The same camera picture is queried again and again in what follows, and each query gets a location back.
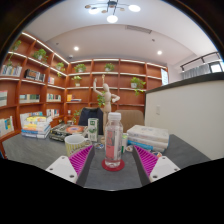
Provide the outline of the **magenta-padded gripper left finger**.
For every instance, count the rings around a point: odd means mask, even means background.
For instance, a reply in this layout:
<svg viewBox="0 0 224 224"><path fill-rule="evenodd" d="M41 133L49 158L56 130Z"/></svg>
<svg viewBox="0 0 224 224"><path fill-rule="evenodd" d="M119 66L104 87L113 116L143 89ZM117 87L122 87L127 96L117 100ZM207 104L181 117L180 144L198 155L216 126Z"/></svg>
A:
<svg viewBox="0 0 224 224"><path fill-rule="evenodd" d="M70 157L60 156L47 168L47 171L79 186L84 186L94 155L94 147L90 145Z"/></svg>

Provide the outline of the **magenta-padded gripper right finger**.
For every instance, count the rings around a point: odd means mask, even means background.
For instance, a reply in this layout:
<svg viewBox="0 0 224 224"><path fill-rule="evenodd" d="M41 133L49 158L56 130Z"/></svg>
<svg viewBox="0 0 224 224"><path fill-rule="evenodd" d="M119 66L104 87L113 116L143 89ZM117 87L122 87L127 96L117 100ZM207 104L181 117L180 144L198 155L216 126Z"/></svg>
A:
<svg viewBox="0 0 224 224"><path fill-rule="evenodd" d="M180 170L168 157L158 157L139 146L133 148L133 157L143 186Z"/></svg>

